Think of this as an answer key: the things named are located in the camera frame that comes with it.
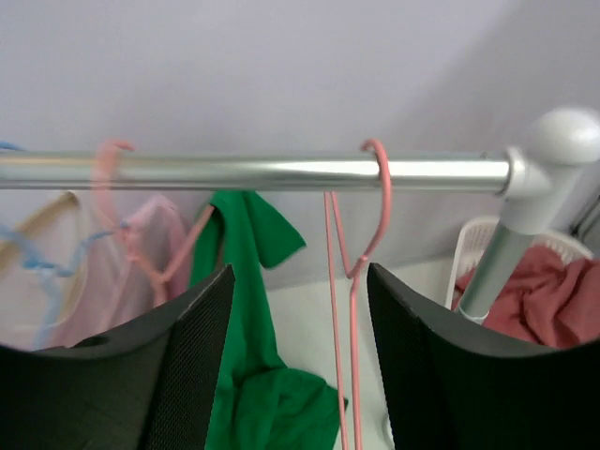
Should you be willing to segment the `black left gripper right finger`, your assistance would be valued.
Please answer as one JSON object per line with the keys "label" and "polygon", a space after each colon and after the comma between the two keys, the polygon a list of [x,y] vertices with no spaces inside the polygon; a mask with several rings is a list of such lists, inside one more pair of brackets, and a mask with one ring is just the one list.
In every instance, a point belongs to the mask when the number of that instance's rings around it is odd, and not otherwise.
{"label": "black left gripper right finger", "polygon": [[374,263],[367,297],[397,449],[595,449],[599,345],[554,350],[470,322]]}

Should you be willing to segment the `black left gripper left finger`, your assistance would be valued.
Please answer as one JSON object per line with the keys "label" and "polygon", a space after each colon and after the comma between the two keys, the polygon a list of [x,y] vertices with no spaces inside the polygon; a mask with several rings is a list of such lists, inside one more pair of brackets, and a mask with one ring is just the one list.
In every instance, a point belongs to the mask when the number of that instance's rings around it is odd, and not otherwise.
{"label": "black left gripper left finger", "polygon": [[233,304],[231,267],[77,345],[1,350],[5,449],[201,449]]}

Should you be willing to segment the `dusty red t-shirt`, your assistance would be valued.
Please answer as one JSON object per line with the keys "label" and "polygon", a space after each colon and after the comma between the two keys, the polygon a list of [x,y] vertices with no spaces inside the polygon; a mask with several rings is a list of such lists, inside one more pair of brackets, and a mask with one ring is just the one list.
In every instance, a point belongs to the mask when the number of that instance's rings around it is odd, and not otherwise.
{"label": "dusty red t-shirt", "polygon": [[598,339],[599,261],[565,263],[549,247],[530,247],[483,325],[557,349]]}

